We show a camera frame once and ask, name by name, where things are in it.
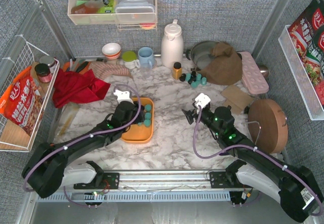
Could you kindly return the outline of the green capsule number 3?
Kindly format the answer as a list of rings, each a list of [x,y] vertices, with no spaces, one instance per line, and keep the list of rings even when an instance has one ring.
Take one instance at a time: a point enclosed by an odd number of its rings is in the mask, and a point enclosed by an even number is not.
[[[150,112],[152,110],[152,106],[150,104],[145,105],[145,110]]]

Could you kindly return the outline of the green capsule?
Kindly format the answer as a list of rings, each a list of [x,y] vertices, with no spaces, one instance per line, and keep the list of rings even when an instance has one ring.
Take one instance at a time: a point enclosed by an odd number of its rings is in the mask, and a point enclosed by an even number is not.
[[[150,127],[151,126],[151,120],[150,119],[145,119],[143,122],[145,127]]]
[[[152,114],[150,112],[145,113],[145,119],[150,120],[152,118]]]

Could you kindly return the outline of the orange plastic storage basket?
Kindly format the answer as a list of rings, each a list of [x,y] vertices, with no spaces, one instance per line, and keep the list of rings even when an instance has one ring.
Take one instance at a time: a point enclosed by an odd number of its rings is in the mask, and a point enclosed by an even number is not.
[[[129,127],[129,130],[122,134],[121,139],[130,144],[146,144],[148,143],[154,131],[154,103],[150,98],[141,97],[140,98],[141,105],[144,106],[150,104],[152,106],[152,110],[150,113],[152,114],[151,126],[145,127],[143,123],[140,125],[134,124]]]

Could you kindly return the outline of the brown cardboard sheet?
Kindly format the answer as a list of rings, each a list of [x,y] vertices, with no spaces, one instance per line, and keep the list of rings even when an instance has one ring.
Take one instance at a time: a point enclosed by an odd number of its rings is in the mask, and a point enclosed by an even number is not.
[[[236,115],[240,115],[254,100],[253,97],[235,85],[228,86],[221,92],[221,95],[226,98],[223,106],[231,106],[231,112]]]

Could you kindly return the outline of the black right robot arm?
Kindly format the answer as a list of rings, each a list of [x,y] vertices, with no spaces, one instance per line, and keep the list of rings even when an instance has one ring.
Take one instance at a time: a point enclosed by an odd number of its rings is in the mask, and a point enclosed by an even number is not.
[[[230,107],[215,111],[204,108],[184,110],[190,124],[202,122],[217,140],[221,151],[237,158],[228,168],[229,181],[257,189],[277,201],[284,212],[299,223],[310,215],[323,213],[323,195],[311,170],[286,164],[258,149],[234,127]]]

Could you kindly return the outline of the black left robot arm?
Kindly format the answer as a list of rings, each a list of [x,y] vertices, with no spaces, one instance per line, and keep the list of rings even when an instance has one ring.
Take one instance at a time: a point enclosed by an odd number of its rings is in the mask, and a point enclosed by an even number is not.
[[[120,139],[131,125],[144,119],[143,111],[140,102],[122,101],[114,113],[108,114],[89,132],[63,143],[40,144],[22,171],[24,189],[46,198],[67,185],[102,187],[104,171],[94,161],[87,161],[78,170],[69,170],[67,166],[83,155]]]

